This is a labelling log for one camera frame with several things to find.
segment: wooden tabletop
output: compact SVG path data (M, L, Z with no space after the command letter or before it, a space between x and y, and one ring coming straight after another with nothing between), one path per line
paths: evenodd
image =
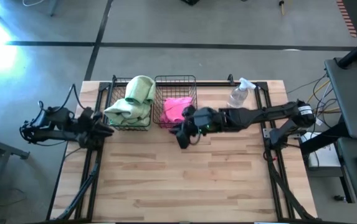
M283 81L266 82L272 105L288 101ZM95 107L98 85L83 82L80 101L84 106ZM198 87L198 108L226 107L231 91L231 87ZM244 106L257 109L254 93ZM71 142L66 153L77 148ZM277 221L263 151L259 124L239 133L208 134L185 150L175 136L156 124L149 131L115 131L103 147L93 221ZM51 217L60 215L77 193L85 153L82 149L64 161ZM288 147L282 153L291 191L316 216L300 150ZM282 192L280 198L287 217ZM83 215L87 204L88 193Z

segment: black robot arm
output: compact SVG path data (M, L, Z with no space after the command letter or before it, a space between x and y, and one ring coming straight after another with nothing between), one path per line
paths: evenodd
M78 118L67 108L54 107L41 110L39 115L21 126L20 133L29 143L37 144L48 139L76 141L81 148L96 148L101 140L112 135L113 130L101 121L102 113L87 107Z
M190 136L207 133L238 132L251 124L288 118L281 127L269 132L269 147L283 148L287 136L298 128L308 128L315 123L311 106L303 101L289 102L284 105L248 110L246 108L220 108L217 112L212 108L196 110L193 106L183 111L185 120L174 126L170 132L175 134L181 149L186 149Z

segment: wire basket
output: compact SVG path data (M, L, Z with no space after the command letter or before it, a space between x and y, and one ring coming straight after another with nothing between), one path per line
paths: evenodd
M128 82L132 78L116 78L113 76L114 85L112 88L112 98L110 100L110 105L116 103L117 100L123 99L126 95L126 87ZM130 125L117 125L117 124L108 124L111 127L114 127L117 131L147 131L147 127L151 125L151 120L149 119L149 124L147 126L130 126Z
M198 108L196 78L193 75L157 76L155 103L153 104L153 122L161 128L172 128L179 123L166 123L161 120L164 101L167 98L191 97L191 104Z

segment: gray floor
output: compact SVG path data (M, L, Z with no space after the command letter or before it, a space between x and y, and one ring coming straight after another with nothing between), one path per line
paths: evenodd
M107 0L61 0L54 17L48 2L24 7L20 0L0 1L0 17L10 40L94 42ZM335 0L298 0L282 17L268 0L202 0L189 7L178 0L115 0L104 42L355 46ZM17 131L38 113L37 101L59 105L72 83L80 88L92 47L0 46L0 141L31 152L28 160L11 157L0 181L0 208L6 223L45 219L64 145L31 146ZM228 74L251 80L284 80L287 90L320 78L323 61L346 52L290 50L134 49L101 47L91 80L112 75L195 75L224 80ZM312 85L289 94L306 100ZM68 108L76 105L72 98ZM328 116L334 124L337 115ZM342 194L338 178L310 178L318 216L357 223L357 204L334 202Z

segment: clear plastic bottle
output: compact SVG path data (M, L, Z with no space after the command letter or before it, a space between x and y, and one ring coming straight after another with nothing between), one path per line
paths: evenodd
M249 94L249 89L254 89L255 84L247 81L244 78L240 78L240 85L237 86L229 96L229 100L227 103L228 107L231 108L241 108L243 102L246 100L247 95Z

